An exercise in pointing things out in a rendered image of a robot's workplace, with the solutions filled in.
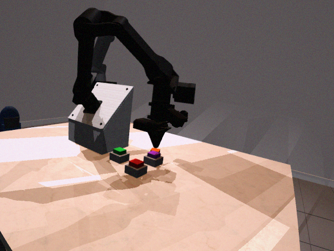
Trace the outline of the green button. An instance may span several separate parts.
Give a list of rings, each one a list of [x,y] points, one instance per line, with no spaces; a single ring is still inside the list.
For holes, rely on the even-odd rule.
[[[130,154],[126,152],[127,150],[121,147],[113,149],[109,154],[109,158],[119,164],[129,161]]]

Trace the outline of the purple button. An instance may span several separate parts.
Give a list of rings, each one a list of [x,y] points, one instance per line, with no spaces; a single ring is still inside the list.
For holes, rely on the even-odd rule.
[[[152,166],[154,168],[163,164],[163,157],[160,153],[156,151],[147,152],[147,155],[144,156],[144,164]]]

